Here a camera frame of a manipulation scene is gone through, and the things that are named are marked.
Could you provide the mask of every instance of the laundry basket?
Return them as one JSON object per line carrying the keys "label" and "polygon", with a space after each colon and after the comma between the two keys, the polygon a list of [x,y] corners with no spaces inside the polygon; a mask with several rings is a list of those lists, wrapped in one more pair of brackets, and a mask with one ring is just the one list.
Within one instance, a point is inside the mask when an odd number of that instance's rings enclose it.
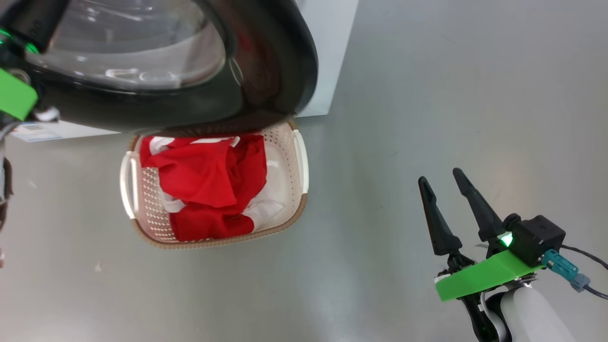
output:
{"label": "laundry basket", "polygon": [[[273,191],[284,199],[284,208],[270,221],[243,236],[217,240],[177,241],[169,213],[161,199],[158,170],[141,167],[139,150],[143,137],[131,142],[120,166],[120,194],[126,213],[139,235],[153,246],[164,249],[203,248],[242,242],[283,231],[302,214],[308,198],[308,157],[302,135],[293,123],[283,123],[261,132],[264,136],[266,156],[278,162],[268,173]],[[131,174],[131,193],[129,192]]]}

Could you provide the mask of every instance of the concrete floor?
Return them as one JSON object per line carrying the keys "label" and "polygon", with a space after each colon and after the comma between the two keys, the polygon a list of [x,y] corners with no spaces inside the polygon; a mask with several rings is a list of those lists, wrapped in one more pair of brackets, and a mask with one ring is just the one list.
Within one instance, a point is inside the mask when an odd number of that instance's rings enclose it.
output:
{"label": "concrete floor", "polygon": [[[428,177],[478,260],[456,166],[501,217],[544,214],[608,259],[606,13],[599,0],[361,1],[331,114],[300,121],[306,212],[247,243],[140,240],[118,189],[127,135],[9,139],[0,340],[474,340],[462,304],[434,291],[445,258],[432,254],[416,180]],[[608,291],[605,270],[566,253]],[[540,278],[579,341],[605,339],[608,303]]]}

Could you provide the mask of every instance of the red clothing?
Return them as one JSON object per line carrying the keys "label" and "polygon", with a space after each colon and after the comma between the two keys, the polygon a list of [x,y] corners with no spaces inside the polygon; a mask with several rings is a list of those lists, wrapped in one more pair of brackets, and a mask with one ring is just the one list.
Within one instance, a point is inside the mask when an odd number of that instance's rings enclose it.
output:
{"label": "red clothing", "polygon": [[191,144],[176,138],[168,150],[150,153],[151,138],[142,142],[142,167],[157,167],[161,188],[186,206],[170,214],[178,241],[223,239],[248,234],[253,221],[241,215],[266,184],[264,137]]}

